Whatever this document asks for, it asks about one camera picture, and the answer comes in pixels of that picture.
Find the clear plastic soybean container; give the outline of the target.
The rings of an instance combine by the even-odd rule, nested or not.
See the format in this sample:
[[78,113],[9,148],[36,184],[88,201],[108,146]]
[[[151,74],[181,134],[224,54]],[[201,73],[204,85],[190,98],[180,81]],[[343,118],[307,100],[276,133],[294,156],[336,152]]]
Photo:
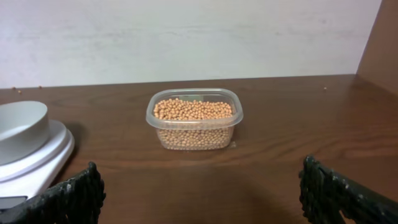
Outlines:
[[227,147],[243,117],[238,96],[222,88],[161,91],[146,110],[146,121],[163,147],[182,151]]

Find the grey bowl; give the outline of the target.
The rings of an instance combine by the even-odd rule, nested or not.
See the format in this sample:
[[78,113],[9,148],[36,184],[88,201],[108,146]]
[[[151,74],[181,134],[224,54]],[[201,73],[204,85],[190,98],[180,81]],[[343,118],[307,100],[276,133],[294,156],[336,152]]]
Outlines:
[[33,153],[50,137],[48,108],[39,101],[1,105],[1,164]]

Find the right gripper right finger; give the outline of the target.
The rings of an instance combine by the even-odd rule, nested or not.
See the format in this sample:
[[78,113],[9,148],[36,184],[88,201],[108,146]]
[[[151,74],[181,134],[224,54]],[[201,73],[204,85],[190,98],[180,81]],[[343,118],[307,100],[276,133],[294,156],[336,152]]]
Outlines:
[[299,172],[303,216],[316,224],[397,224],[397,202],[307,156]]

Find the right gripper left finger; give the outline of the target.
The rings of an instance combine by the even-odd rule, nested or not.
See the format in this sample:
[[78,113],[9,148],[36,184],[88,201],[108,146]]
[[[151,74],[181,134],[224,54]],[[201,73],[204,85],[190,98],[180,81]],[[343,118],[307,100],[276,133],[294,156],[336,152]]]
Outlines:
[[97,224],[106,193],[96,164],[1,213],[1,223]]

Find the white digital kitchen scale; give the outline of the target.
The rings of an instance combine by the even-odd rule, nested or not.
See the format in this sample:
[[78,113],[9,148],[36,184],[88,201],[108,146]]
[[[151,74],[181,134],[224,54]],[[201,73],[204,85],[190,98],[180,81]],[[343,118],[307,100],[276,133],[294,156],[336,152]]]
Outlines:
[[1,166],[1,210],[8,210],[46,191],[75,147],[72,133],[51,120],[50,138],[27,157]]

